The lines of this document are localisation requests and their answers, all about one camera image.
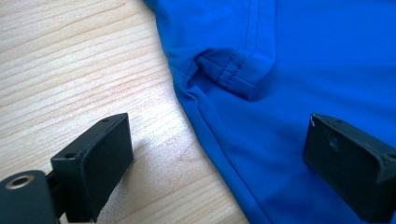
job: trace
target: blue fabric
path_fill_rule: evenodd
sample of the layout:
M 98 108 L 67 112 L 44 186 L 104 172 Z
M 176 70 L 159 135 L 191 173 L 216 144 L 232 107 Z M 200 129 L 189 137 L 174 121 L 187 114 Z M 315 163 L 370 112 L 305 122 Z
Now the blue fabric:
M 396 147 L 396 2 L 146 2 L 177 98 L 248 220 L 361 223 L 304 163 L 304 140 L 315 112 Z

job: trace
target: light wood tabletop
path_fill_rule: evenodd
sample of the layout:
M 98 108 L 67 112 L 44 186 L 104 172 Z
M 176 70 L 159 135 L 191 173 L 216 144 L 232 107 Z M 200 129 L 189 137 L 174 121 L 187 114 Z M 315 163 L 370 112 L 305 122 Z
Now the light wood tabletop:
M 142 0 L 1 1 L 0 95 L 0 179 L 48 173 L 96 121 L 128 113 L 135 161 L 98 223 L 247 223 L 177 101 Z

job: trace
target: wooden table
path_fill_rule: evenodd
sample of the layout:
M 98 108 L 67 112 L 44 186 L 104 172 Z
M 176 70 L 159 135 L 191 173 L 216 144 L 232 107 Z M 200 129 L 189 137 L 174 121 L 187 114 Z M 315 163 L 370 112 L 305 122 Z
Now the wooden table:
M 0 179 L 127 112 L 135 161 L 99 223 L 246 223 L 173 91 L 142 0 L 0 2 Z

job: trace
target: blue sleeve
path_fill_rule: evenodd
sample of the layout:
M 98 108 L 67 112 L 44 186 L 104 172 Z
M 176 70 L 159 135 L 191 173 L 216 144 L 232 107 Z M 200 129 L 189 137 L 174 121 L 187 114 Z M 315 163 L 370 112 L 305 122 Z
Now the blue sleeve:
M 361 223 L 306 166 L 304 140 L 315 112 L 396 147 L 396 3 L 146 1 L 177 98 L 248 220 Z

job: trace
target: blue garment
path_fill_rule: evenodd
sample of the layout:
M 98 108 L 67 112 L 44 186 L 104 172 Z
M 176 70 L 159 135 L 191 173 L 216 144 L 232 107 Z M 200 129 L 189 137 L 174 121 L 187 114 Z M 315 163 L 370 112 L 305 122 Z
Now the blue garment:
M 396 2 L 146 2 L 177 98 L 248 220 L 362 223 L 304 163 L 304 141 L 315 112 L 396 147 Z

